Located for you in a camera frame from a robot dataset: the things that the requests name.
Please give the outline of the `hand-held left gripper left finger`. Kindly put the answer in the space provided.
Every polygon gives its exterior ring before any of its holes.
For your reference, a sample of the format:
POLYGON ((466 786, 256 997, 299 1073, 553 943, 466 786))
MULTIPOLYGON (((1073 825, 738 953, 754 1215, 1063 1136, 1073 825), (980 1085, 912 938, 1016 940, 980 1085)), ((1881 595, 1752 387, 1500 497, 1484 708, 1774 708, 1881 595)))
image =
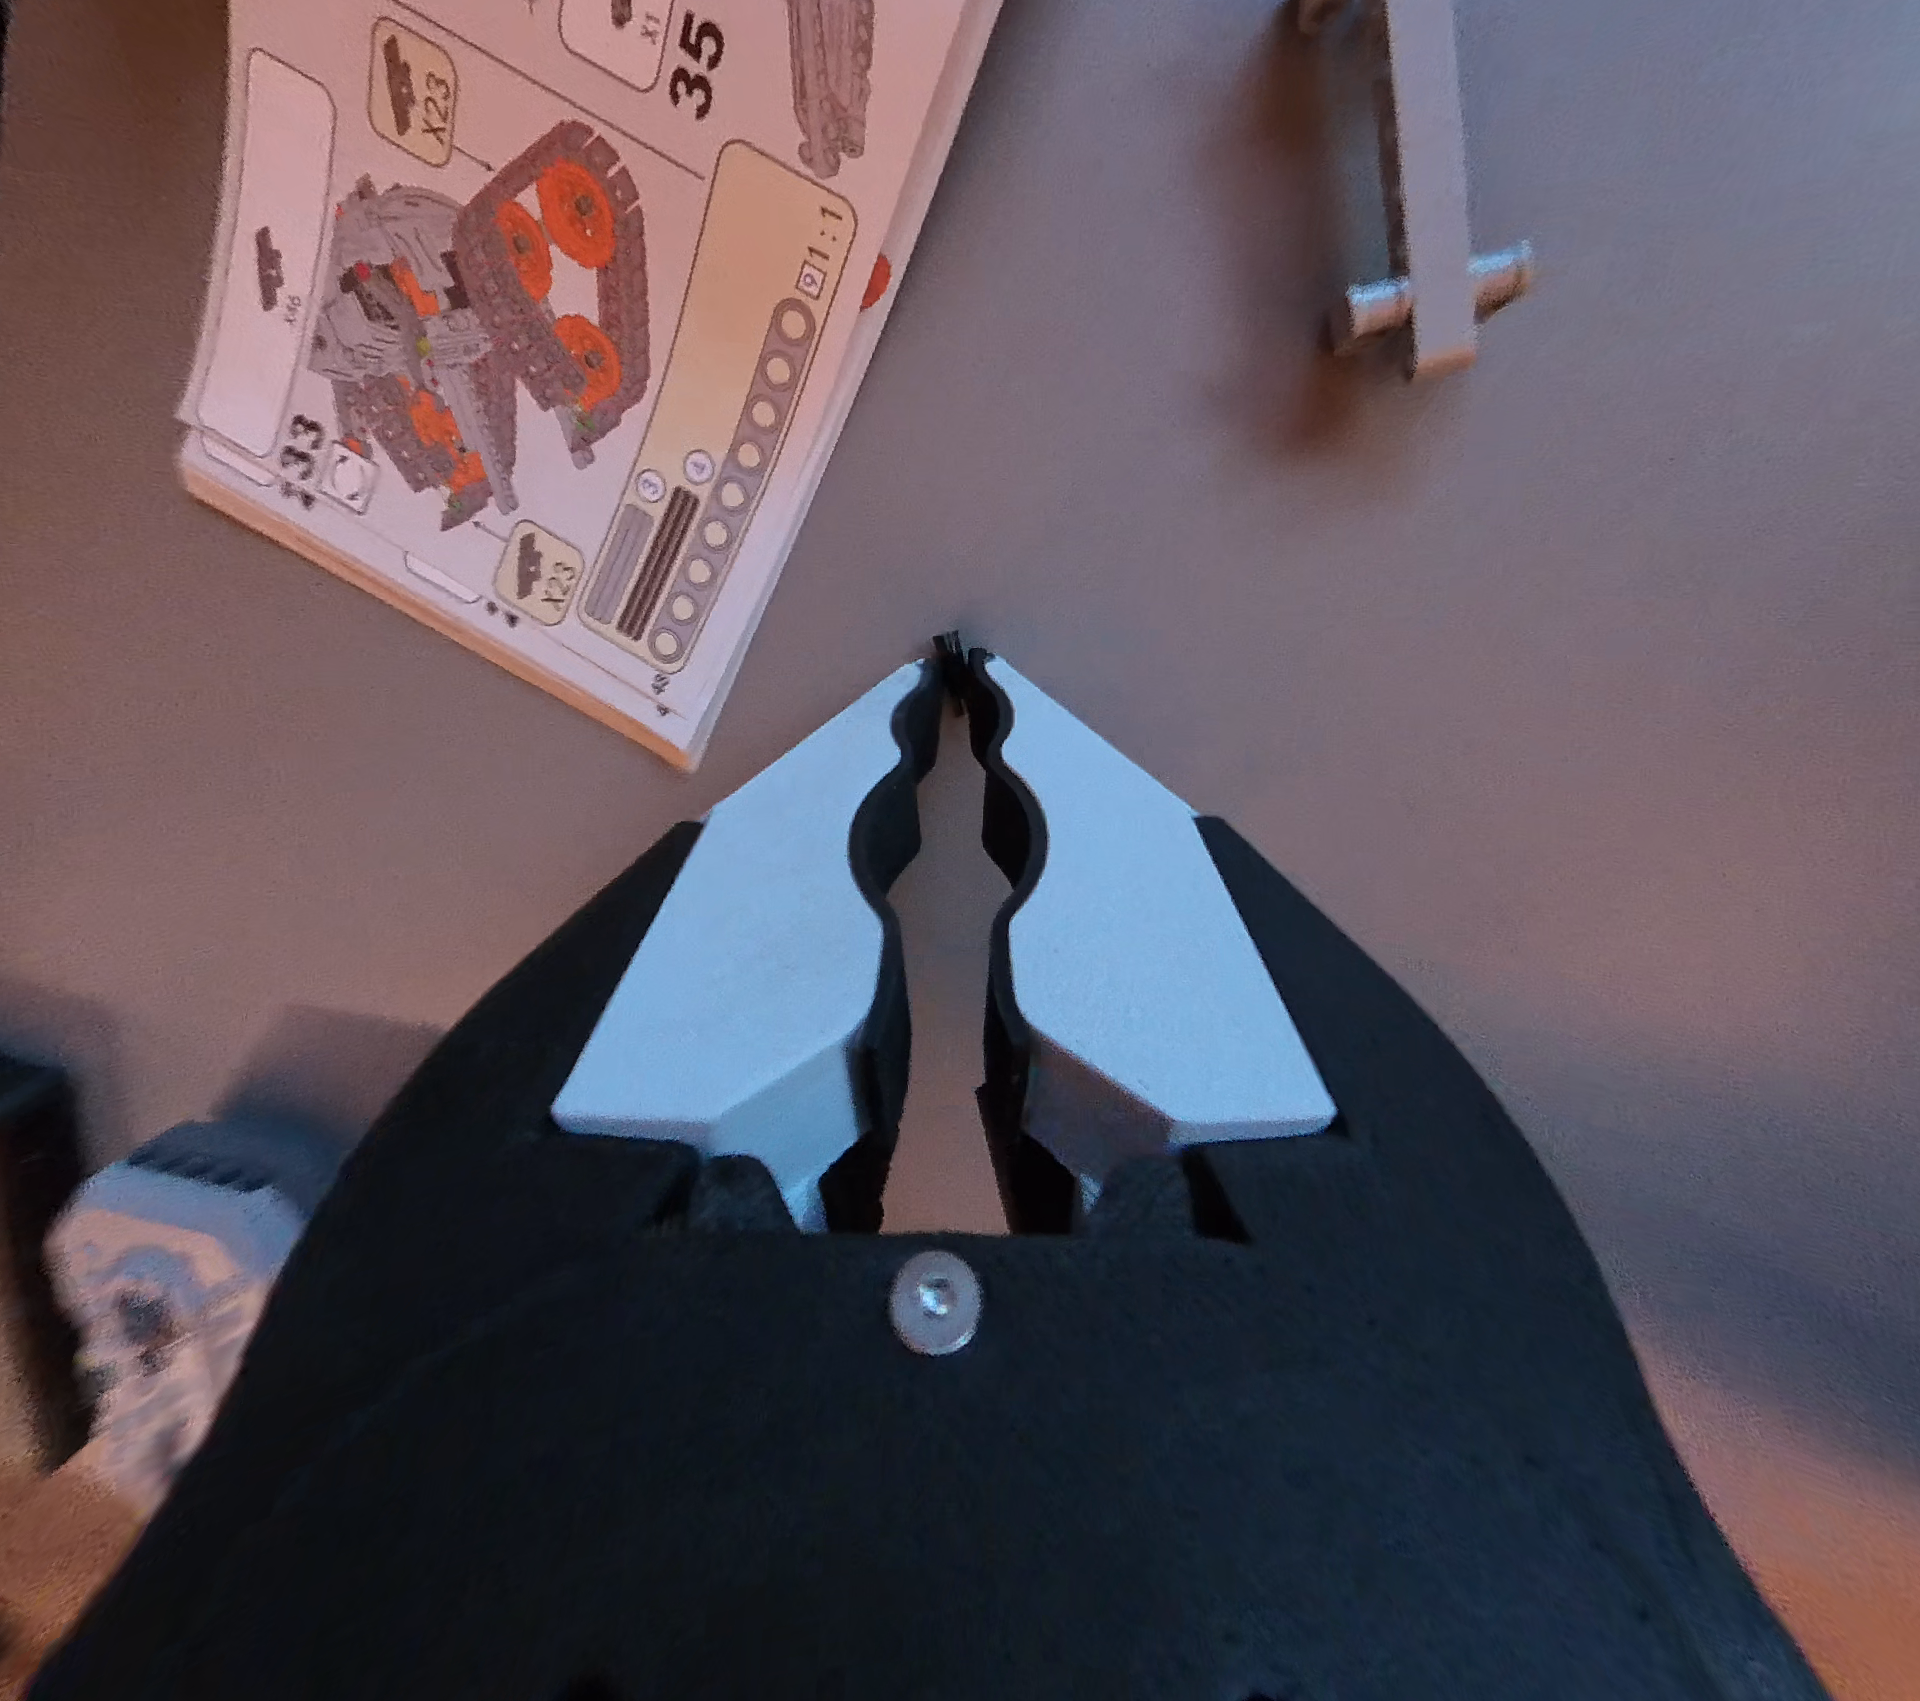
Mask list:
POLYGON ((909 1011, 892 889, 920 850, 920 666, 698 825, 549 1113, 750 1159, 805 1232, 875 1231, 909 1011))

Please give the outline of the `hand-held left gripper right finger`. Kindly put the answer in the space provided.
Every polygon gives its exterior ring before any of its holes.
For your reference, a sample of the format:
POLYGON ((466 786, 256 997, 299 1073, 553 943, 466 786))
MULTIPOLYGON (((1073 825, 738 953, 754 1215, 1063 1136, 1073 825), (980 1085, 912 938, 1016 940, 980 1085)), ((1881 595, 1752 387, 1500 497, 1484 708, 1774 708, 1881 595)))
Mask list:
POLYGON ((1201 815, 1002 656, 967 656, 967 730, 1009 885, 977 1100, 1011 1226, 1071 1232, 1135 1160, 1330 1130, 1201 815))

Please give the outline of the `grey cross beam assembly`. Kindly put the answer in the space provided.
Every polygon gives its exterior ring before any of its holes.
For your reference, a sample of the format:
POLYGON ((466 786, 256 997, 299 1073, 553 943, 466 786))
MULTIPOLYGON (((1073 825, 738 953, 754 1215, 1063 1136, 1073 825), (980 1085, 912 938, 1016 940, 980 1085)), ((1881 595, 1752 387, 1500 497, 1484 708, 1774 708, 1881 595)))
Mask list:
POLYGON ((1537 255, 1529 242, 1475 251, 1471 238, 1455 2, 1292 2, 1304 34, 1356 8, 1376 40, 1387 272, 1342 293, 1328 321, 1330 346, 1352 355, 1399 342, 1403 375, 1416 383, 1466 371, 1481 325, 1529 293, 1537 255))

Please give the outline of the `white building instruction booklet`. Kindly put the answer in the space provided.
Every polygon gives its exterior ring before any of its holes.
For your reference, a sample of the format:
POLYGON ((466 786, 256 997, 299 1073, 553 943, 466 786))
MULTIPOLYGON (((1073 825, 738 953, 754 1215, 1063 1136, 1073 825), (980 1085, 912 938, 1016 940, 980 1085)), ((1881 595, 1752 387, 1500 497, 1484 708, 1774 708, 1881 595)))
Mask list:
POLYGON ((690 770, 1003 0, 228 0, 178 468, 690 770))

